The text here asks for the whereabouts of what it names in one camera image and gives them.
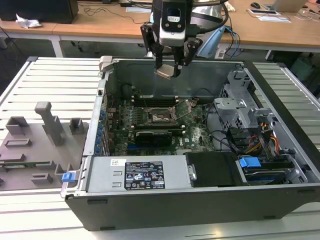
sticker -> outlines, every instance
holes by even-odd
[[[9,166],[4,166],[5,169],[24,169],[25,166],[23,165],[9,165]]]
[[[165,188],[165,175],[162,161],[125,162],[124,166],[124,188],[126,190]]]
[[[124,166],[126,164],[127,159],[122,158],[113,158],[110,161],[110,166]]]

metal bracket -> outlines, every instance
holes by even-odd
[[[102,73],[111,71],[114,69],[112,56],[102,56],[99,61],[99,70]]]
[[[270,108],[250,109],[248,112],[249,125],[257,125],[257,117],[267,118],[269,115],[273,115]]]
[[[192,40],[187,43],[187,48],[189,53],[186,55],[184,59],[184,65],[188,66],[192,59],[194,58],[196,52],[198,51],[199,47],[202,45],[203,41],[200,38],[196,38],[195,40]]]

desk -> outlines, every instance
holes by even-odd
[[[240,49],[259,49],[292,52],[320,52],[320,22],[301,20],[295,13],[285,13],[292,23],[261,21],[251,17],[246,11],[251,9],[252,0],[232,0],[236,12],[230,12],[233,30],[240,35]],[[316,13],[316,4],[307,2],[309,9]],[[219,45],[221,49],[228,47],[231,37],[224,34]]]
[[[292,23],[261,21],[246,12],[252,0],[230,0],[230,2],[236,9],[236,12],[230,12],[230,17],[234,31],[241,37],[239,48],[320,52],[320,31],[318,31],[320,22],[297,19],[294,13],[287,13]],[[307,3],[307,5],[318,12],[315,4]],[[15,22],[3,21],[2,27],[13,38],[50,40],[57,57],[63,57],[60,46],[62,40],[143,43],[140,24],[133,23],[130,18],[123,18],[107,11],[88,16],[84,8],[88,7],[79,6],[79,13],[73,24],[43,23],[43,27],[24,29]],[[99,6],[91,6],[91,8],[98,9]],[[130,16],[138,23],[149,19],[147,13],[127,13],[126,9],[119,5],[107,6],[107,9],[123,16]],[[0,32],[0,37],[5,37],[5,34]],[[219,45],[220,50],[228,48],[230,43],[231,37],[225,33]]]

warning label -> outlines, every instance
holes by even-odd
[[[124,188],[126,190],[165,188],[165,175],[162,161],[126,162],[124,177]]]

blue latch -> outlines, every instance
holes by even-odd
[[[242,168],[260,168],[261,163],[257,157],[254,156],[248,156],[248,157],[243,157],[239,160],[239,163]]]
[[[76,174],[73,172],[66,172],[62,175],[63,183],[74,183],[76,181]]]

